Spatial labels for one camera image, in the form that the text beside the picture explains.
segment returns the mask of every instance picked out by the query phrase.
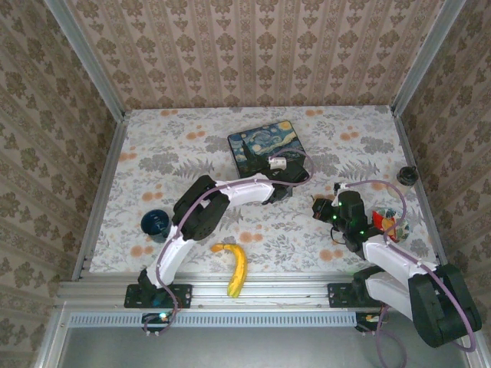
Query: table surface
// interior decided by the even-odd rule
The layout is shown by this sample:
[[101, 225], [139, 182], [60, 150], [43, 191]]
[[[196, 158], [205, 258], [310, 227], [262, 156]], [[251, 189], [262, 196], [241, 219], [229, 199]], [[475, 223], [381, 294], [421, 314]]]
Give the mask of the table surface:
[[[228, 210], [215, 232], [189, 252], [178, 272], [229, 274], [235, 259], [228, 252], [212, 253], [209, 248], [217, 242], [242, 245], [250, 274], [353, 273], [366, 268], [366, 261], [331, 240], [330, 225], [312, 218], [312, 197], [332, 196], [334, 182], [390, 180], [406, 166], [386, 106], [133, 111], [90, 272], [136, 272], [150, 265], [162, 245], [142, 233], [142, 216], [151, 209], [163, 209], [171, 216], [174, 203], [201, 175], [237, 179], [227, 136], [283, 120], [292, 123], [314, 160], [313, 180], [273, 205], [255, 203]], [[367, 214], [377, 207], [401, 209], [384, 186], [356, 190]], [[400, 245], [435, 261], [414, 189], [407, 195], [407, 207], [410, 235]]]

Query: yellow banana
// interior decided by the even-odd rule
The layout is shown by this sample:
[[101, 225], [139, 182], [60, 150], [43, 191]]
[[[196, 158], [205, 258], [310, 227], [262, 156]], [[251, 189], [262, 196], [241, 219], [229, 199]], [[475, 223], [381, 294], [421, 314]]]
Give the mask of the yellow banana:
[[222, 249], [231, 251], [236, 257], [236, 270], [233, 272], [232, 278], [227, 288], [227, 295], [230, 297], [238, 297], [244, 281], [247, 277], [247, 257], [246, 253], [240, 245], [237, 244], [215, 244], [211, 247], [212, 252], [218, 252]]

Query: dark blue mug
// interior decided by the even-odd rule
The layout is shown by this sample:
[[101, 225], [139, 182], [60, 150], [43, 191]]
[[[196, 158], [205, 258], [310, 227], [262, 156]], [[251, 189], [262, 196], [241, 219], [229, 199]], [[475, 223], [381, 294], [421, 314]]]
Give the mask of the dark blue mug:
[[161, 209], [153, 209], [147, 212], [140, 223], [142, 231], [157, 243], [164, 243], [169, 236], [169, 216]]

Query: wall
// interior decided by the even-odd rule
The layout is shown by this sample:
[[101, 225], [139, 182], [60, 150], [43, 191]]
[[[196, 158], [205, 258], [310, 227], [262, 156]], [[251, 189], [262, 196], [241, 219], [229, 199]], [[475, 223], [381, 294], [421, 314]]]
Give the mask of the wall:
[[126, 109], [389, 104], [442, 0], [68, 0]]
[[447, 257], [463, 271], [490, 343], [489, 0], [466, 2], [402, 120]]
[[0, 2], [0, 366], [29, 366], [71, 277], [114, 120], [43, 1]]

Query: purple cable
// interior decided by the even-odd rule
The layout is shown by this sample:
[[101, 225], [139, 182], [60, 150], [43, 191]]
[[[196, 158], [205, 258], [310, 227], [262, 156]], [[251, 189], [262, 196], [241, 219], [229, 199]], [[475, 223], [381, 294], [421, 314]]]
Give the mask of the purple cable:
[[[440, 278], [438, 276], [436, 276], [434, 274], [434, 272], [432, 272], [425, 264], [420, 264], [420, 262], [415, 257], [413, 257], [412, 255], [409, 255], [405, 251], [401, 251], [399, 248], [395, 247], [388, 239], [389, 232], [391, 230], [394, 230], [397, 226], [399, 226], [402, 223], [402, 221], [404, 220], [404, 217], [406, 216], [407, 206], [406, 206], [406, 200], [404, 199], [404, 195], [402, 194], [402, 192], [395, 185], [393, 185], [389, 182], [385, 182], [384, 180], [364, 180], [361, 182], [354, 182], [351, 184], [347, 184], [346, 187], [350, 188], [352, 186], [359, 186], [360, 184], [367, 184], [369, 182], [378, 182], [378, 183], [385, 184], [386, 186], [390, 186], [399, 195], [400, 200], [402, 201], [402, 216], [396, 221], [395, 224], [393, 224], [390, 228], [388, 228], [385, 231], [385, 233], [384, 233], [385, 244], [387, 244], [390, 249], [392, 249], [393, 251], [395, 251], [399, 255], [402, 255], [403, 257], [410, 260], [414, 264], [419, 265], [423, 270], [425, 270], [426, 273], [428, 273], [429, 276], [431, 276], [432, 279], [434, 279], [434, 281], [437, 283], [437, 285], [443, 290], [445, 295], [450, 299], [453, 306], [457, 310], [457, 313], [459, 314], [460, 318], [462, 319], [464, 326], [466, 327], [466, 331], [467, 331], [467, 334], [469, 335], [469, 339], [470, 339], [470, 347], [463, 347], [463, 346], [459, 345], [458, 343], [456, 343], [455, 341], [453, 341], [453, 343], [462, 351], [465, 351], [466, 353], [472, 353], [476, 349], [476, 336], [474, 335], [473, 328], [470, 326], [470, 322], [467, 319], [467, 316], [466, 316], [465, 312], [463, 311], [462, 307], [459, 305], [459, 302], [457, 301], [457, 299], [452, 295], [450, 290], [448, 290], [447, 286], [445, 286], [445, 284], [440, 280]], [[380, 354], [379, 354], [379, 357], [381, 358], [382, 365], [384, 365], [384, 361], [383, 361]]]
[[389, 311], [389, 306], [386, 305], [384, 309], [382, 310], [381, 315], [378, 318], [378, 323], [377, 323], [377, 333], [375, 334], [375, 346], [377, 347], [377, 354], [378, 354], [378, 359], [382, 363], [383, 368], [388, 368], [387, 364], [385, 363], [384, 358], [382, 357], [382, 347], [381, 347], [381, 335], [387, 335], [389, 336], [392, 340], [394, 340], [397, 345], [399, 345], [400, 349], [402, 350], [403, 358], [402, 358], [402, 364], [400, 365], [400, 368], [404, 368], [407, 365], [407, 351], [406, 348], [404, 347], [404, 344], [400, 340], [399, 337], [394, 335], [391, 332], [388, 331], [382, 331], [382, 321], [385, 318], [385, 315]]
[[181, 229], [183, 228], [184, 224], [186, 223], [186, 220], [189, 218], [189, 216], [191, 215], [191, 213], [196, 209], [196, 207], [201, 203], [201, 201], [203, 201], [207, 196], [209, 196], [210, 194], [212, 194], [214, 192], [217, 192], [217, 191], [219, 191], [221, 189], [232, 188], [234, 186], [240, 186], [242, 184], [248, 184], [250, 182], [263, 182], [263, 183], [267, 183], [267, 184], [280, 184], [280, 185], [283, 185], [283, 186], [300, 186], [302, 184], [305, 184], [305, 183], [309, 182], [312, 179], [312, 177], [314, 176], [314, 173], [315, 173], [315, 165], [314, 165], [314, 161], [312, 160], [312, 158], [307, 153], [305, 153], [304, 151], [301, 151], [301, 150], [295, 149], [295, 148], [284, 148], [284, 149], [281, 149], [281, 150], [279, 150], [277, 153], [275, 153], [271, 157], [272, 158], [273, 157], [276, 157], [276, 156], [280, 155], [281, 153], [283, 153], [285, 151], [300, 153], [301, 155], [305, 156], [305, 158], [307, 158], [308, 161], [310, 162], [310, 164], [311, 164], [311, 175], [306, 180], [304, 180], [303, 182], [281, 182], [281, 181], [278, 181], [278, 180], [269, 180], [269, 179], [246, 179], [246, 180], [241, 180], [240, 182], [235, 182], [235, 183], [230, 183], [230, 184], [224, 184], [222, 186], [216, 186], [215, 188], [211, 188], [210, 190], [207, 190], [206, 192], [204, 192], [191, 205], [191, 207], [189, 207], [189, 209], [187, 210], [187, 212], [184, 214], [183, 218], [181, 219], [180, 223], [177, 226], [176, 234], [171, 239], [169, 239], [166, 242], [166, 244], [163, 246], [162, 251], [160, 252], [159, 258], [157, 260], [157, 280], [159, 281], [159, 284], [162, 286], [162, 288], [170, 295], [170, 297], [173, 300], [173, 305], [174, 305], [173, 311], [172, 311], [172, 319], [169, 319], [169, 323], [167, 324], [167, 326], [165, 326], [163, 328], [163, 330], [160, 331], [160, 336], [163, 334], [163, 332], [167, 331], [169, 329], [170, 325], [174, 322], [174, 318], [176, 317], [177, 308], [178, 308], [178, 303], [177, 303], [176, 295], [174, 295], [174, 293], [163, 283], [162, 278], [160, 278], [160, 262], [162, 261], [163, 255], [165, 254], [165, 252], [166, 252], [167, 248], [169, 247], [170, 243], [173, 240], [176, 240], [176, 239], [178, 239], [180, 237], [180, 235], [181, 235]]

